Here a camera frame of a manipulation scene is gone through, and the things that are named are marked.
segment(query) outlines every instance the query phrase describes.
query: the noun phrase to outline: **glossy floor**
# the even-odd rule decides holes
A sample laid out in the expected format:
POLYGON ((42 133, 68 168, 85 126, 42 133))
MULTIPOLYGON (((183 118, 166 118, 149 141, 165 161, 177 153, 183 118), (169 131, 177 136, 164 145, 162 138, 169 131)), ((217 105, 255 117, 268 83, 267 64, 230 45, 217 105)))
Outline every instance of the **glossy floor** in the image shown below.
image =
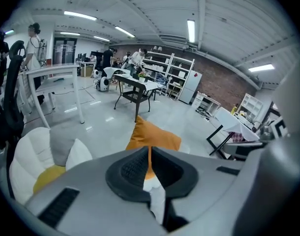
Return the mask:
MULTIPOLYGON (((116 86, 110 86, 108 92, 100 92, 94 88, 91 78, 79 77, 78 82, 85 123, 80 124, 74 93, 62 91, 55 92, 54 110, 50 107, 47 95, 42 104, 50 127, 72 138, 80 139, 93 157, 124 150, 135 126, 136 105, 125 98, 120 98, 114 110, 119 97, 119 88, 116 90, 116 86)), ((156 101, 151 98, 151 111, 148 112, 148 103, 143 102, 140 104, 139 115, 159 128, 180 136, 181 150, 185 153, 209 156, 212 151, 206 138, 216 128, 190 105, 157 94, 156 101)), ((25 113, 25 121, 23 135, 36 127, 44 126, 35 107, 30 115, 25 113)), ((223 132, 218 133, 212 140, 215 144, 219 144, 224 138, 223 132)))

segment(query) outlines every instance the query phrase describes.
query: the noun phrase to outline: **glass door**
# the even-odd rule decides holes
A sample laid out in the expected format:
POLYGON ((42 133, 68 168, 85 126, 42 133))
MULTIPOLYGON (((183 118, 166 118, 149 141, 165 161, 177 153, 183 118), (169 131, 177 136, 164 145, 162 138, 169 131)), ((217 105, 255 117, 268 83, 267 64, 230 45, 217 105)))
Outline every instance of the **glass door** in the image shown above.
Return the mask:
POLYGON ((74 63, 76 44, 76 38, 55 38, 53 64, 74 63))

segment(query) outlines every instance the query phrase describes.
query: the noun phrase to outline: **white refrigerator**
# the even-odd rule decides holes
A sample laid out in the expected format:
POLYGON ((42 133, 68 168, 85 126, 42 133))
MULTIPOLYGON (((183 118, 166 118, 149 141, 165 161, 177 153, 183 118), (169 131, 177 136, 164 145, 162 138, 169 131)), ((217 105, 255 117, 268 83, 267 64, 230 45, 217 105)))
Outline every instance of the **white refrigerator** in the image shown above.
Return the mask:
POLYGON ((200 80, 201 80, 202 74, 195 72, 195 71, 191 71, 188 75, 187 78, 187 82, 185 84, 185 87, 183 88, 183 91, 179 97, 179 100, 181 100, 182 102, 185 102, 187 104, 190 103, 194 92, 196 91, 200 80))

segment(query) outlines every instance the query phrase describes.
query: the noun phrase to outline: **red brick wall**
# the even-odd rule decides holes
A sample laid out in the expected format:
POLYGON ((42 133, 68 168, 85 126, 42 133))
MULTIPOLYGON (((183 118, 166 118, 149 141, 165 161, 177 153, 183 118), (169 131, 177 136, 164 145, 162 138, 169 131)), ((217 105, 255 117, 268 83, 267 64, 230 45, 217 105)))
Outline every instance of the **red brick wall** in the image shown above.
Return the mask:
MULTIPOLYGON (((127 51, 130 51, 132 55, 139 48, 146 48, 150 51, 152 47, 148 45, 118 45, 114 46, 118 50, 115 56, 122 59, 127 51)), ((202 74, 197 90, 211 96, 227 110, 231 110, 236 103, 240 104, 245 93, 253 96, 256 93, 256 89, 236 73, 200 55, 183 53, 180 50, 168 47, 163 47, 162 53, 174 53, 177 57, 195 59, 193 70, 202 74)))

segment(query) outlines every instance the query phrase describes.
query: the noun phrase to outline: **black chair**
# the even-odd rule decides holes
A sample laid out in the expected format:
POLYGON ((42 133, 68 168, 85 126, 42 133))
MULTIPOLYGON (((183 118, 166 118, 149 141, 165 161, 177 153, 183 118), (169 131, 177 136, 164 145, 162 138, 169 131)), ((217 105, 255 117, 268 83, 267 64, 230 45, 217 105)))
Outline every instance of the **black chair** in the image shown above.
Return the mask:
POLYGON ((25 51, 24 42, 17 41, 9 51, 11 62, 7 73, 3 109, 0 109, 0 149, 6 146, 6 142, 15 147, 24 127, 23 115, 17 105, 18 92, 15 91, 21 63, 26 56, 26 51, 23 56, 20 55, 22 49, 25 51))

